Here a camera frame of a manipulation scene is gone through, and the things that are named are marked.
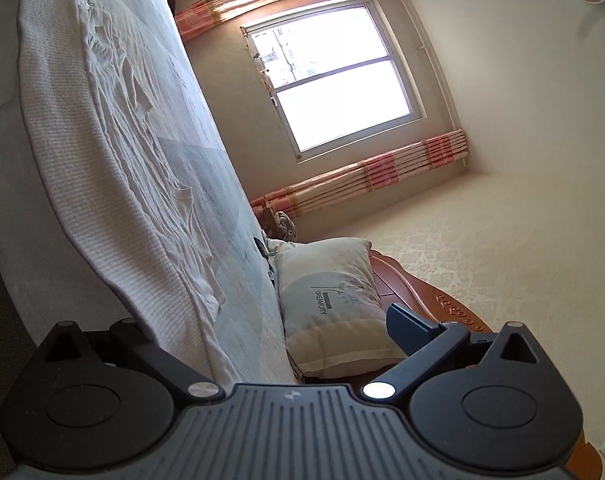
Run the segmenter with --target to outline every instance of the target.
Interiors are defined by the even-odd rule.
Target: wrinkled fabric
[[[295,380],[260,228],[165,0],[22,0],[20,96],[70,240],[161,348]]]
[[[60,320],[106,330],[130,314],[69,242],[38,174],[20,102],[19,1],[0,0],[0,271],[40,344]]]

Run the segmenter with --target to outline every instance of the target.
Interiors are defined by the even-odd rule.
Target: white blanket
[[[0,0],[0,271],[40,344],[60,320],[106,330],[129,314],[70,244],[38,175],[19,96],[18,3]]]
[[[121,7],[117,27],[106,2]],[[214,332],[224,294],[190,187],[158,140],[182,139],[202,110],[189,109],[183,95],[195,81],[186,58],[175,61],[185,54],[172,46],[180,45],[175,27],[163,25],[169,9],[150,2],[162,20],[136,16],[135,3],[121,0],[21,0],[23,117],[52,207],[78,251],[161,348],[229,388],[240,376]],[[162,45],[167,34],[166,55],[145,56],[144,42]],[[158,79],[167,73],[173,80]],[[188,109],[172,113],[171,105]],[[217,135],[191,139],[222,148]]]

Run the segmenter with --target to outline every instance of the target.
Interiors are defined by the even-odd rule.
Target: white wall
[[[605,183],[605,4],[411,1],[473,169]]]
[[[182,9],[196,0],[178,0]],[[417,85],[424,117],[333,152],[298,162],[284,125],[250,58],[240,26],[323,0],[284,0],[248,12],[185,45],[202,92],[249,198],[377,153],[450,131],[452,120],[422,41],[401,0],[377,0]],[[396,192],[403,193],[404,187]],[[396,197],[404,198],[406,194]]]

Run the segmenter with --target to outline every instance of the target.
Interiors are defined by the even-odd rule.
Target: pillowcase
[[[371,247],[361,238],[270,241],[284,338],[298,378],[359,375],[406,357],[387,334]]]

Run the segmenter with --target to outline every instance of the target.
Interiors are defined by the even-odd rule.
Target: window
[[[371,0],[302,9],[246,31],[298,160],[418,118]]]

